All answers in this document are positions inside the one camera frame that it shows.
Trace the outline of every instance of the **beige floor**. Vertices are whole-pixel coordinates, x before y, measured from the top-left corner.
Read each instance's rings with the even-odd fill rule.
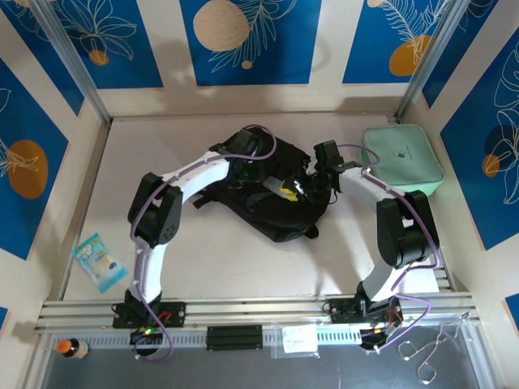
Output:
[[[242,126],[259,123],[312,154],[313,145],[335,139],[358,143],[384,115],[284,113],[219,117],[128,119],[114,122],[88,208],[81,241],[99,233],[129,268],[135,260],[127,212],[141,177],[174,171],[201,156]],[[344,153],[346,160],[356,153]],[[163,297],[287,297],[354,293],[378,260],[375,215],[340,196],[318,223],[320,237],[274,244],[218,203],[182,209],[181,227],[169,244],[162,272]],[[122,299],[128,275],[100,294],[78,263],[71,269],[67,300]],[[432,271],[406,279],[410,293],[438,291]]]

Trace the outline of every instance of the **metal corner post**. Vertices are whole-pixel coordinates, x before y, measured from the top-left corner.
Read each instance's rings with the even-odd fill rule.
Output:
[[[41,29],[49,38],[50,43],[56,50],[56,53],[62,60],[63,65],[65,65],[79,90],[92,105],[94,112],[100,120],[109,126],[111,117],[108,109],[101,99],[101,96],[99,96],[96,85],[75,50],[71,39],[66,34],[65,28],[63,28],[59,21],[53,9],[52,2],[48,2],[48,0],[28,0],[28,2],[36,21],[41,25]]]
[[[454,30],[456,30],[458,23],[460,23],[461,17],[465,13],[467,6],[470,4],[470,0],[444,1],[450,2],[450,4],[448,4],[444,16],[441,18],[438,27],[432,34],[431,42],[427,46],[422,59],[411,76],[404,97],[402,98],[398,110],[395,112],[397,122],[401,122],[402,118],[413,104],[415,97],[422,91],[425,82],[429,79],[429,76],[438,63],[441,54],[444,52],[448,41],[451,39]]]

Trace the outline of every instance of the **brown bottle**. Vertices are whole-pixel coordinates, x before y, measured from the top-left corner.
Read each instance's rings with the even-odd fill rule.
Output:
[[[65,358],[80,359],[88,353],[88,344],[76,338],[61,339],[56,345],[56,349]]]

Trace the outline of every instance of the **plastic bag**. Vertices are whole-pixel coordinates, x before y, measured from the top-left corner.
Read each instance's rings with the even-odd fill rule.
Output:
[[[73,249],[72,254],[101,293],[128,274],[126,267],[110,255],[97,233]]]
[[[274,331],[277,341],[271,348],[272,358],[320,357],[317,327],[315,324],[298,326],[275,325]]]

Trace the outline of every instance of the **orange bottle cap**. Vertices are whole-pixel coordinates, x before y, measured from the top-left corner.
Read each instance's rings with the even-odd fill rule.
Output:
[[[71,348],[72,342],[70,342],[68,339],[61,339],[56,345],[56,349],[61,354],[68,353],[69,351],[71,351]]]

